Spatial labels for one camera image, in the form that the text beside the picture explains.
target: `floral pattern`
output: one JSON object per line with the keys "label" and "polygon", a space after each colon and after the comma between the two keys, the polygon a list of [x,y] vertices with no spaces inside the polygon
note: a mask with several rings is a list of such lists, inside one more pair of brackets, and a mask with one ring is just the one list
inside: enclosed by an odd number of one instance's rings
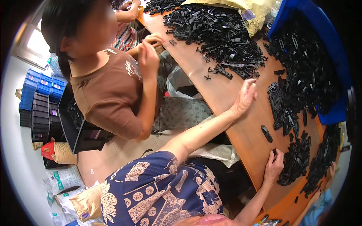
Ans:
{"label": "floral pattern", "polygon": [[105,226],[169,226],[190,216],[223,214],[213,173],[205,165],[177,165],[172,153],[161,151],[109,176],[101,199]]}

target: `window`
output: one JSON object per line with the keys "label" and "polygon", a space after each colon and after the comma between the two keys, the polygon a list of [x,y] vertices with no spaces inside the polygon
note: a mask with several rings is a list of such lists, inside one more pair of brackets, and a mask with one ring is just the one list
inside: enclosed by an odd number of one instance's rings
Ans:
{"label": "window", "polygon": [[44,4],[39,6],[37,11],[24,24],[26,27],[19,32],[20,37],[13,50],[13,55],[38,68],[45,69],[50,57],[50,47],[46,43],[41,33],[41,16]]}

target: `brown paper sack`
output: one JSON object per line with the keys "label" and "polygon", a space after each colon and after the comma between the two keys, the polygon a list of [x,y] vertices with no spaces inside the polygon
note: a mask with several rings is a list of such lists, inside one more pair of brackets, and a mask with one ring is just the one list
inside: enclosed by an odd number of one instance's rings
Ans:
{"label": "brown paper sack", "polygon": [[102,216],[101,195],[103,184],[104,182],[69,199],[82,222]]}
{"label": "brown paper sack", "polygon": [[54,154],[51,156],[54,161],[59,164],[78,164],[78,160],[73,155],[68,143],[55,142]]}

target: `plastic water bottle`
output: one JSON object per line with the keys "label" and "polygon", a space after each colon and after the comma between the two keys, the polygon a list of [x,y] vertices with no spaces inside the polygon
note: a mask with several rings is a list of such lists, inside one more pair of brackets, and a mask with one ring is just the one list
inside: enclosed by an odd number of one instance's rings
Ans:
{"label": "plastic water bottle", "polygon": [[273,25],[275,18],[279,12],[281,3],[279,1],[275,1],[275,4],[271,6],[271,11],[269,13],[269,19],[266,22],[266,26],[270,29]]}

